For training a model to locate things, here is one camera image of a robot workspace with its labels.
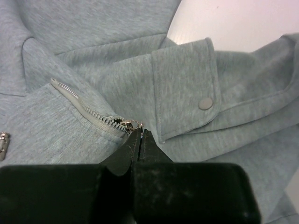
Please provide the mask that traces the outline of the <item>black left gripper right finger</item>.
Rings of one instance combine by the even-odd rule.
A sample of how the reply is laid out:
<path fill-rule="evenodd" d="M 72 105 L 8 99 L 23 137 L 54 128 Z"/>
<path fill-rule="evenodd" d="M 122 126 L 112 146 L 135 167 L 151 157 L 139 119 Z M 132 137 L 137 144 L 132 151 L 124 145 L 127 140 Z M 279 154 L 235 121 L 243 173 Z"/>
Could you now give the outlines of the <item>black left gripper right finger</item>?
<path fill-rule="evenodd" d="M 132 164 L 138 224 L 259 224 L 249 177 L 233 163 L 173 162 L 145 130 Z"/>

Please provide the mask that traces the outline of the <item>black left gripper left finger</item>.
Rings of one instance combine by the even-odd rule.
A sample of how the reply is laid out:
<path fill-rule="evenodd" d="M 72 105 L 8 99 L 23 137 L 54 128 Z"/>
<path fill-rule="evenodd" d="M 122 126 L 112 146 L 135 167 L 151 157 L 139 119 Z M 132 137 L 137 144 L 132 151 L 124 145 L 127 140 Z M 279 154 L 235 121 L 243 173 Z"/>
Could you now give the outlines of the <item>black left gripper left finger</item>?
<path fill-rule="evenodd" d="M 6 166 L 0 170 L 3 224 L 133 224 L 131 166 L 142 130 L 99 164 Z"/>

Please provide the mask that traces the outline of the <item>grey zip-up jacket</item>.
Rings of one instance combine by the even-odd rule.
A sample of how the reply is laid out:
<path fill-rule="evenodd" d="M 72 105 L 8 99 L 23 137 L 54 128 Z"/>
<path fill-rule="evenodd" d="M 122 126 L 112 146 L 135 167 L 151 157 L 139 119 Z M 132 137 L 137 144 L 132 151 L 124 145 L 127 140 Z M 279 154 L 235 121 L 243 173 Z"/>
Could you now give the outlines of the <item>grey zip-up jacket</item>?
<path fill-rule="evenodd" d="M 251 53 L 167 37 L 178 0 L 3 0 L 1 166 L 99 163 L 143 122 L 174 161 L 233 162 L 263 221 L 299 221 L 299 35 Z"/>

